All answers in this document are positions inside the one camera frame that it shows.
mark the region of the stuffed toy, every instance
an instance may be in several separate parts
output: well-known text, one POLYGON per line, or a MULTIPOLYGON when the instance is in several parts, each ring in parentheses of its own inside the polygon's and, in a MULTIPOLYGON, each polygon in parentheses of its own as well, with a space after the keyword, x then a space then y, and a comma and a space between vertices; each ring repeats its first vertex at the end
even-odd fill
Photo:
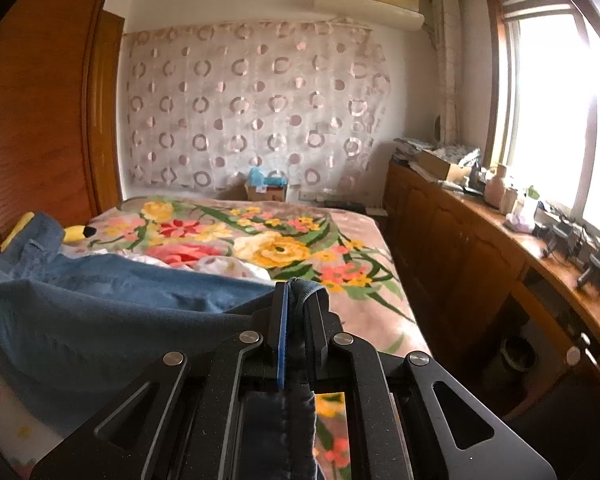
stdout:
MULTIPOLYGON (((6 240, 0 244, 0 252, 1 253, 4 252, 4 250, 9 246, 9 244, 11 243, 11 241, 13 240, 15 235, 18 234, 20 231, 22 231, 24 229, 25 225, 27 225, 34 216, 35 216, 35 213, 32 213, 31 211, 28 213, 24 213, 24 215, 22 215, 20 220, 18 220, 16 227, 14 227, 11 230, 11 232, 9 233, 9 236, 7 236, 6 240)), ((67 227, 64 229, 64 239, 62 240, 62 243, 70 244, 72 242, 79 242, 80 240, 84 240, 85 238, 92 237, 94 234, 96 234, 95 227, 91 227, 88 225, 87 226, 74 225, 74 226, 67 227)))

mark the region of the window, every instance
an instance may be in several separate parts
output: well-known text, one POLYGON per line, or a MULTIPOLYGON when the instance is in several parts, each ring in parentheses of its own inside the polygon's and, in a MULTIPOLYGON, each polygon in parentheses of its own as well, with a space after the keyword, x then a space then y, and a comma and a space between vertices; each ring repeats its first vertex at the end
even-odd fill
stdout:
POLYGON ((500 70, 485 164, 600 236, 600 38, 569 0, 488 1, 500 70))

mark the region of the blue cloth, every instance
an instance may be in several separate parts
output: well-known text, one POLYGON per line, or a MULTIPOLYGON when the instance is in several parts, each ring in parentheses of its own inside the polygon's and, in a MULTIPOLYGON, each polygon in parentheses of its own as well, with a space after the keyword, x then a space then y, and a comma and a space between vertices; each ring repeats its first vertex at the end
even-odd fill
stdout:
MULTIPOLYGON (((189 356, 250 328, 272 286, 165 269, 113 254, 58 254, 64 233, 37 214, 0 254, 0 374, 39 420, 67 435, 165 352, 189 356)), ((304 302, 290 280, 287 384, 247 399, 241 477, 314 479, 315 401, 304 302)))

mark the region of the triangular cutout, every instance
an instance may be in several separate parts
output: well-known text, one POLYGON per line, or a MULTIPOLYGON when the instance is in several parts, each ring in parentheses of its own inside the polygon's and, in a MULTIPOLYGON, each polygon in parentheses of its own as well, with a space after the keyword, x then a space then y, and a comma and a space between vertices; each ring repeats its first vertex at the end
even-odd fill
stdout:
POLYGON ((98 438, 131 451, 142 431, 160 384, 146 383, 96 428, 98 438))
POLYGON ((446 383, 442 381, 433 383, 433 391, 458 449, 468 449, 493 437, 493 428, 446 383))

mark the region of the circle pattern curtain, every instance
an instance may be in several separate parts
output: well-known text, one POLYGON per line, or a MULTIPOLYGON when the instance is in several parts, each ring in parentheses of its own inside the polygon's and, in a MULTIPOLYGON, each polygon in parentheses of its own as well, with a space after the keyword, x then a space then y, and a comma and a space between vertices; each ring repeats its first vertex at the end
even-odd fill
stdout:
POLYGON ((231 22, 126 44, 123 167, 135 184, 213 197, 258 167, 301 189, 356 192, 390 92, 369 28, 231 22))

